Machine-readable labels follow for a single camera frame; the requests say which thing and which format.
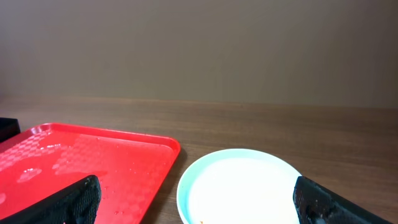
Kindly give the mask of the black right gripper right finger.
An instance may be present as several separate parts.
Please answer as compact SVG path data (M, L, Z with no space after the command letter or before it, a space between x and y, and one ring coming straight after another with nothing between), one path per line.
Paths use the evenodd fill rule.
M297 178L293 201L300 224L391 224L304 176Z

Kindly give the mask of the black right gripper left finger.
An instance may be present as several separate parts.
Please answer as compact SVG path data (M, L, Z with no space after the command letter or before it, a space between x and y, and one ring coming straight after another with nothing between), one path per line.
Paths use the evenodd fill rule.
M101 201L101 186L89 175L49 197L1 219L2 224L94 224Z

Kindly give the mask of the white plate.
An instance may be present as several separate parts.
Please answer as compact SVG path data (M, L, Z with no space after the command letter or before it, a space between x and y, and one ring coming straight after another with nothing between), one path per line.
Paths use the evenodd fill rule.
M212 152L182 174L177 210L183 223L298 223L298 177L294 167L265 152Z

